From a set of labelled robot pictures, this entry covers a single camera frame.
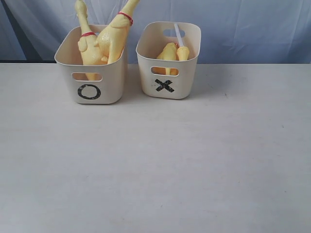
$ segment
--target white table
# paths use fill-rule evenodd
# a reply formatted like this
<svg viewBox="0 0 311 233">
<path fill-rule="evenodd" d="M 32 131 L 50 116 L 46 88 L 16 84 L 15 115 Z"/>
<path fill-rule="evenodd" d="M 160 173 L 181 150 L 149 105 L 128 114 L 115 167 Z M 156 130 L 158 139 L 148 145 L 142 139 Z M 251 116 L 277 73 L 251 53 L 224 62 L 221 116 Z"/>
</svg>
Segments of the white table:
<svg viewBox="0 0 311 233">
<path fill-rule="evenodd" d="M 74 103 L 0 64 L 1 233 L 310 233 L 311 66 L 198 65 L 191 95 Z"/>
</svg>

